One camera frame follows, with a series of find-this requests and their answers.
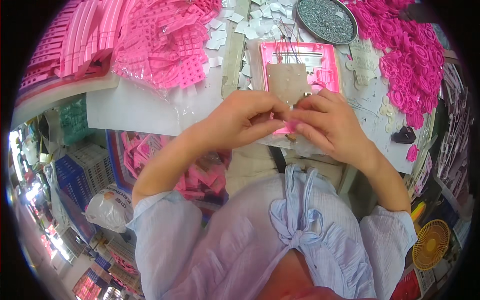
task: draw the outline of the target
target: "blue plastic crate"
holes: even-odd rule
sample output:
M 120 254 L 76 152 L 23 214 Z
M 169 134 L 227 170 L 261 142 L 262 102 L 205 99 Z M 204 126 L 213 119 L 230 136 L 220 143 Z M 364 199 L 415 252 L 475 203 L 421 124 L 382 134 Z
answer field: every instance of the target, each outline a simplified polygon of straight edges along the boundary
M 93 195 L 82 167 L 65 155 L 56 161 L 55 169 L 59 187 L 82 211 L 85 211 L 85 206 L 88 205 Z
M 108 269 L 112 266 L 105 258 L 100 255 L 95 259 L 95 262 L 105 271 L 108 271 Z

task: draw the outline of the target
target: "pink plastic frame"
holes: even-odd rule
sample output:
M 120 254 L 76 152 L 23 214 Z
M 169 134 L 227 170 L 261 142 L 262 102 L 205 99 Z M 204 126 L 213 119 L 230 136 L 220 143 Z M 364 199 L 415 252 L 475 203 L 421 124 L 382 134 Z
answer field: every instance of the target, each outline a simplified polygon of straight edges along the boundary
M 260 43 L 260 53 L 262 54 L 262 64 L 264 72 L 265 91 L 268 91 L 267 80 L 267 64 L 272 63 L 274 53 L 277 51 L 286 52 L 318 52 L 322 54 L 322 67 L 313 68 L 313 75 L 307 75 L 308 84 L 312 85 L 312 89 L 321 90 L 326 87 L 332 92 L 338 92 L 338 69 L 335 62 L 335 50 L 332 45 L 320 43 L 286 43 L 286 42 L 263 42 Z M 295 126 L 298 122 L 286 122 L 285 128 L 277 130 L 274 134 L 292 133 L 295 131 Z

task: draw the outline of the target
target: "small electronic component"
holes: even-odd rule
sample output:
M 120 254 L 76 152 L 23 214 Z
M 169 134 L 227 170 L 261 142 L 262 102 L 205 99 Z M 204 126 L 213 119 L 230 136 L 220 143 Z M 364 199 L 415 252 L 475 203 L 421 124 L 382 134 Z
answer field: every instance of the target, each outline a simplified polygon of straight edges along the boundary
M 396 132 L 392 135 L 392 140 L 398 144 L 413 144 L 413 142 L 417 139 L 415 132 L 411 127 L 402 127 L 400 132 Z

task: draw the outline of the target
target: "yellow fan guard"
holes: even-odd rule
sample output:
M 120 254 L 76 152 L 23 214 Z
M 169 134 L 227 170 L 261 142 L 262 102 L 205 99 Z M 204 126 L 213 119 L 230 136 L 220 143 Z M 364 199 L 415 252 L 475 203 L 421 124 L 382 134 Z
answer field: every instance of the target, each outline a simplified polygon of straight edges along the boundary
M 450 229 L 443 220 L 428 222 L 418 233 L 413 245 L 413 263 L 422 271 L 433 268 L 448 249 Z

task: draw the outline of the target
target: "metal plate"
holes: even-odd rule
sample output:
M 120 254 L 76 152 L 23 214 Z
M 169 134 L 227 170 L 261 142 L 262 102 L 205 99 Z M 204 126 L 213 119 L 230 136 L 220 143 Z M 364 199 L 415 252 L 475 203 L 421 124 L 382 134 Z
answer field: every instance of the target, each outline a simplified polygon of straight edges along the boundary
M 266 66 L 268 90 L 288 105 L 296 104 L 304 93 L 311 93 L 303 63 L 269 63 Z
M 350 21 L 352 22 L 352 25 L 353 25 L 353 34 L 352 34 L 352 39 L 350 41 L 348 41 L 347 43 L 334 43 L 334 42 L 331 42 L 327 39 L 324 39 L 323 37 L 319 36 L 318 34 L 316 34 L 312 29 L 310 29 L 310 27 L 308 27 L 305 22 L 303 21 L 303 19 L 301 18 L 300 14 L 298 13 L 298 5 L 299 3 L 301 2 L 302 0 L 298 0 L 297 1 L 297 4 L 295 4 L 294 6 L 294 10 L 293 10 L 293 14 L 295 14 L 295 19 L 298 21 L 298 23 L 303 27 L 305 28 L 315 39 L 317 39 L 319 42 L 327 42 L 328 44 L 332 44 L 332 45 L 347 45 L 347 44 L 350 44 L 351 42 L 353 42 L 358 34 L 359 34 L 359 25 L 357 24 L 357 20 L 355 20 L 355 17 L 353 16 L 352 12 L 343 4 L 341 3 L 340 1 L 338 0 L 331 0 L 333 3 L 337 4 L 338 6 L 340 6 L 345 14 L 348 16 L 348 18 L 350 19 Z

